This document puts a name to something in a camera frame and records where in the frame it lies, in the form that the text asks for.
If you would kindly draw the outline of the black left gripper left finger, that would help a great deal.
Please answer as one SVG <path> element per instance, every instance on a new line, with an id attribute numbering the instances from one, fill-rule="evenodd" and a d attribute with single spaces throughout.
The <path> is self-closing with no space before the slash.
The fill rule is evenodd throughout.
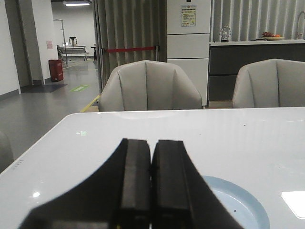
<path id="1" fill-rule="evenodd" d="M 89 177 L 27 215 L 21 229 L 147 229 L 150 226 L 149 146 L 122 139 Z"/>

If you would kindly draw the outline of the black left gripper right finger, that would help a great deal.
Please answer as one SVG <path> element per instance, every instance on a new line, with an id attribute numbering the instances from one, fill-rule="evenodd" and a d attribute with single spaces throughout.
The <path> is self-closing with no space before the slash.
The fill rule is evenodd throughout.
<path id="1" fill-rule="evenodd" d="M 152 187 L 154 229 L 242 228 L 199 174 L 183 141 L 158 141 Z"/>

